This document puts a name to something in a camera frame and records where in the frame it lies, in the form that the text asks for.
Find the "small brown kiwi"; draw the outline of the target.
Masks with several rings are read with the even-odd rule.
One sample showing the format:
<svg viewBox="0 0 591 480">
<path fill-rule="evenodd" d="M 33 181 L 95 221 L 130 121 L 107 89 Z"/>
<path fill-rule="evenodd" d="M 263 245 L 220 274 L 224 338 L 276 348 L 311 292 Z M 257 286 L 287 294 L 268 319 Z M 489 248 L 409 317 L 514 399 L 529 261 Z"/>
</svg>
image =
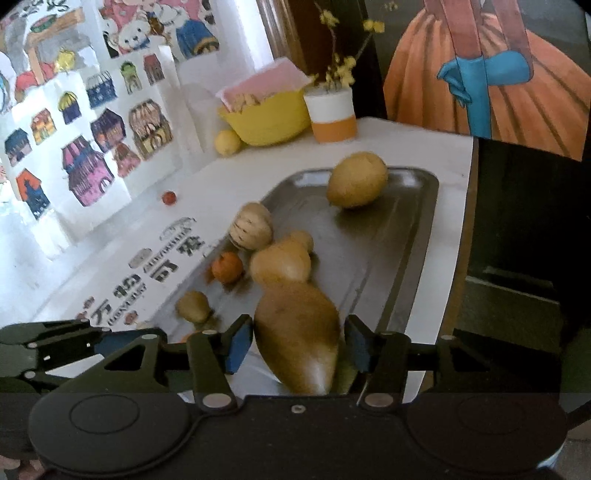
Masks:
<svg viewBox="0 0 591 480">
<path fill-rule="evenodd" d="M 204 323 L 211 316 L 211 305 L 200 291 L 185 292 L 177 300 L 175 309 L 181 318 L 195 324 Z"/>
<path fill-rule="evenodd" d="M 287 238 L 290 240 L 297 241 L 298 244 L 301 244 L 301 246 L 303 246 L 304 249 L 307 250 L 308 254 L 311 254 L 311 252 L 314 251 L 314 238 L 312 238 L 311 234 L 307 231 L 291 231 Z"/>
</svg>

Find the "brown green pear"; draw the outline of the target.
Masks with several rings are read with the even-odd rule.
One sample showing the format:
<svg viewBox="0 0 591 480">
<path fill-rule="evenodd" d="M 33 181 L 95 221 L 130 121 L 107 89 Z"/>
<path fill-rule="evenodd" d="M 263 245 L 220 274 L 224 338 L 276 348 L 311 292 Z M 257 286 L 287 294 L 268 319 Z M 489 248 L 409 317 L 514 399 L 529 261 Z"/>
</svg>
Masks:
<svg viewBox="0 0 591 480">
<path fill-rule="evenodd" d="M 254 336 L 267 367 L 295 395 L 327 395 L 338 364 L 339 311 L 320 289 L 284 282 L 266 287 Z"/>
</svg>

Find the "small orange tangerine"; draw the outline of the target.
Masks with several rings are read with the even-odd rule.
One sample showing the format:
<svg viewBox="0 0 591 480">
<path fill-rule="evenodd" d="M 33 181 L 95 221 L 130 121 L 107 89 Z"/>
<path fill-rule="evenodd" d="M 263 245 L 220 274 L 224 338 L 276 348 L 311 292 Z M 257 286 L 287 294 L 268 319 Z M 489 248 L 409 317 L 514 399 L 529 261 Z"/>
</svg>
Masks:
<svg viewBox="0 0 591 480">
<path fill-rule="evenodd" d="M 197 330 L 197 331 L 193 331 L 193 332 L 189 332 L 186 335 L 184 335 L 181 339 L 180 339 L 180 343 L 186 343 L 187 340 L 193 336 L 193 335 L 197 335 L 197 333 L 201 333 L 202 330 Z"/>
<path fill-rule="evenodd" d="M 235 252 L 223 252 L 211 263 L 213 278 L 224 285 L 238 281 L 243 271 L 242 259 Z"/>
</svg>

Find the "round orange fruit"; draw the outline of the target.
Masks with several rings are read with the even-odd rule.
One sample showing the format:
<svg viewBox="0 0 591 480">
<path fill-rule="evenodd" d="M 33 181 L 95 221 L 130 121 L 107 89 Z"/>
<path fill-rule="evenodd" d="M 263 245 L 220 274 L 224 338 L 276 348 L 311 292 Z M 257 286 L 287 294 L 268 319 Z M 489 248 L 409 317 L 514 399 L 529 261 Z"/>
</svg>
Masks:
<svg viewBox="0 0 591 480">
<path fill-rule="evenodd" d="M 311 276 L 311 256 L 297 241 L 273 243 L 252 256 L 249 273 L 252 280 L 259 285 L 276 282 L 307 283 Z"/>
</svg>

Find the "large yellow lemon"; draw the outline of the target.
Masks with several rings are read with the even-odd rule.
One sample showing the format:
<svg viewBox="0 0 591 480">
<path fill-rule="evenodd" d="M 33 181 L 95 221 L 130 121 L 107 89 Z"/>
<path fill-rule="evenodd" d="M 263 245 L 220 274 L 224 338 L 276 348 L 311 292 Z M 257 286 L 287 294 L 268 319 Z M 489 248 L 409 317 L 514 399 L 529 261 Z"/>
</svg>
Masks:
<svg viewBox="0 0 591 480">
<path fill-rule="evenodd" d="M 344 209 L 365 206 L 383 193 L 388 177 L 388 166 L 380 156 L 365 151 L 353 153 L 332 169 L 328 201 Z"/>
</svg>

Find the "silver metal tray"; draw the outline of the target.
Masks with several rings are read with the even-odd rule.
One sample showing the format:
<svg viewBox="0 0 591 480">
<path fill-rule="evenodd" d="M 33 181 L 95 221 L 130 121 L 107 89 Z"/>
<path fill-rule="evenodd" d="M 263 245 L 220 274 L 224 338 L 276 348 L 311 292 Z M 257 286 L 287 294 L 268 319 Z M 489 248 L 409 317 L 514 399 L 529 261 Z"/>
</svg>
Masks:
<svg viewBox="0 0 591 480">
<path fill-rule="evenodd" d="M 344 210 L 331 206 L 325 197 L 330 176 L 329 169 L 300 172 L 263 198 L 273 216 L 274 238 L 283 239 L 294 230 L 311 234 L 311 284 L 332 300 L 342 321 L 353 314 L 370 330 L 404 333 L 429 245 L 439 181 L 425 170 L 389 167 L 388 185 L 376 201 Z M 228 236 L 207 247 L 204 254 L 193 255 L 202 262 L 151 321 L 166 332 L 170 343 L 191 331 L 192 325 L 175 310 L 176 301 L 187 290 L 207 297 L 212 308 L 207 328 L 224 331 L 240 314 L 253 315 L 263 291 L 249 273 L 228 287 L 207 279 L 207 269 L 224 251 L 238 253 L 249 271 L 252 254 L 238 250 Z M 240 398 L 288 395 L 260 357 L 254 340 L 228 383 Z"/>
</svg>

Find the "small red cherry tomato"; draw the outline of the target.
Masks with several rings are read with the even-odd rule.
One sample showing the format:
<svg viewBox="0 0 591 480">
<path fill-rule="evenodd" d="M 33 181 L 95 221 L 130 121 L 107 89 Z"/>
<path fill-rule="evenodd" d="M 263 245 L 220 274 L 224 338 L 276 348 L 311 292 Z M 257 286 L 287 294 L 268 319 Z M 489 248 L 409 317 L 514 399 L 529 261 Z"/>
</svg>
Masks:
<svg viewBox="0 0 591 480">
<path fill-rule="evenodd" d="M 174 205 L 177 202 L 177 195 L 173 191 L 166 191 L 161 195 L 161 201 L 166 206 Z"/>
</svg>

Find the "houses drawing paper sheet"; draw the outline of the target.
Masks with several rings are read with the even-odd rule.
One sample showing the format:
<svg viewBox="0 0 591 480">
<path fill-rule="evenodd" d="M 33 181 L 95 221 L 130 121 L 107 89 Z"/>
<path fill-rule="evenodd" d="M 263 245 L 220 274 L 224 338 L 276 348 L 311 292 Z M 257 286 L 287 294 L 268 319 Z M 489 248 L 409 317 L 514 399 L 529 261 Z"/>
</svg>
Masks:
<svg viewBox="0 0 591 480">
<path fill-rule="evenodd" d="M 182 108 L 164 46 L 57 74 L 1 116 L 11 206 L 82 239 L 181 168 Z"/>
</svg>

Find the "small yellow lemon by bowl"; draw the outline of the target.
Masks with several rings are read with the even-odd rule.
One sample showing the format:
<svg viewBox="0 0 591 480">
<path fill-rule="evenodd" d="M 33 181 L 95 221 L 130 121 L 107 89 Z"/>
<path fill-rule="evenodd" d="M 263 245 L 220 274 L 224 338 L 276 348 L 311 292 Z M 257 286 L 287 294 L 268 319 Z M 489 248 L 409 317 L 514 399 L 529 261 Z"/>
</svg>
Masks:
<svg viewBox="0 0 591 480">
<path fill-rule="evenodd" d="M 229 157 L 242 149 L 242 139 L 231 129 L 221 130 L 214 138 L 214 148 L 222 157 Z"/>
</svg>

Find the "yellow plastic bowl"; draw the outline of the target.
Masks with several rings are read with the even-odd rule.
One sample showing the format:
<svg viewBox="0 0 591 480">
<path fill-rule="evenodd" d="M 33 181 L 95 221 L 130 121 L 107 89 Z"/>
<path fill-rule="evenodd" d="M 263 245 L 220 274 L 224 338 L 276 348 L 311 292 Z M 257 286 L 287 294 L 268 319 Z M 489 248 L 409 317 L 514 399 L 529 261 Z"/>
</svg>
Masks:
<svg viewBox="0 0 591 480">
<path fill-rule="evenodd" d="M 257 105 L 245 105 L 232 112 L 217 110 L 240 140 L 252 147 L 266 147 L 293 140 L 311 127 L 303 90 L 276 93 Z"/>
</svg>

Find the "white orange cup vase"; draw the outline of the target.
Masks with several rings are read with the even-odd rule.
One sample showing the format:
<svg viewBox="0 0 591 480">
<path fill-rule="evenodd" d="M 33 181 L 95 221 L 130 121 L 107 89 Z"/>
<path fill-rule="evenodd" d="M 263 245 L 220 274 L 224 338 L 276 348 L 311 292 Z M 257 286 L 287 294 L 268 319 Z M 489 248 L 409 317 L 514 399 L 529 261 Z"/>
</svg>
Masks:
<svg viewBox="0 0 591 480">
<path fill-rule="evenodd" d="M 318 143 L 337 143 L 356 137 L 356 115 L 351 88 L 315 88 L 304 93 L 311 130 Z"/>
</svg>

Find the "snacks in yellow bowl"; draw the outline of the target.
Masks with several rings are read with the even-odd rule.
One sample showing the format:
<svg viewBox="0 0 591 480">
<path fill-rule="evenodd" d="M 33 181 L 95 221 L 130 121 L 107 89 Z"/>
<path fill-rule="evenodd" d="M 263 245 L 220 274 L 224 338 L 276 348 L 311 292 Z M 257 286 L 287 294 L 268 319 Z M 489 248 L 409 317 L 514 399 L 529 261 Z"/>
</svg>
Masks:
<svg viewBox="0 0 591 480">
<path fill-rule="evenodd" d="M 229 101 L 228 110 L 232 113 L 240 113 L 246 107 L 262 105 L 271 95 L 256 96 L 252 93 L 238 93 Z"/>
</svg>

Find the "pink paper in bowl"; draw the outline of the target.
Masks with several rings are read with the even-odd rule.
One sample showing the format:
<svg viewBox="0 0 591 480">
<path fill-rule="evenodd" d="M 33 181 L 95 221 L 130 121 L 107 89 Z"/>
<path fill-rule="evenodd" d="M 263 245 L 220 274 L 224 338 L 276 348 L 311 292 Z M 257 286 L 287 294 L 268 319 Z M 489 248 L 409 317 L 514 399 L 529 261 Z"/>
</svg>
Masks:
<svg viewBox="0 0 591 480">
<path fill-rule="evenodd" d="M 311 77 L 305 75 L 287 57 L 280 57 L 264 66 L 248 78 L 219 90 L 215 96 L 228 108 L 230 99 L 238 93 L 252 93 L 256 96 L 298 91 L 311 83 Z"/>
</svg>

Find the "cartoon characters poster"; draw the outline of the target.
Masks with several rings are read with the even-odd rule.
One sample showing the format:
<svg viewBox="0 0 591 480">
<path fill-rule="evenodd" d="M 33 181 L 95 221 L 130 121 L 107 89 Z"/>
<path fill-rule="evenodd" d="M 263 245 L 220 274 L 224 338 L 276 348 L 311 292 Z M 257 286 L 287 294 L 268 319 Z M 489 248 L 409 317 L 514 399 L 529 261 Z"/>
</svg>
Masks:
<svg viewBox="0 0 591 480">
<path fill-rule="evenodd" d="M 143 48 L 183 62 L 219 49 L 208 1 L 3 1 L 1 112 L 55 75 Z"/>
</svg>

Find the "orange dress painting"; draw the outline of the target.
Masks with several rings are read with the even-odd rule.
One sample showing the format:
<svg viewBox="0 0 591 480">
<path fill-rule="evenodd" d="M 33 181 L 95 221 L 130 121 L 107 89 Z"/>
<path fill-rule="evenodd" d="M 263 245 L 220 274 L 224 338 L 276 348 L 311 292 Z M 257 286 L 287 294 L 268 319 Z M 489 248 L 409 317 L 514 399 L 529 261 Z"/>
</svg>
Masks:
<svg viewBox="0 0 591 480">
<path fill-rule="evenodd" d="M 590 75 L 515 1 L 425 1 L 384 80 L 390 120 L 583 158 Z"/>
</svg>

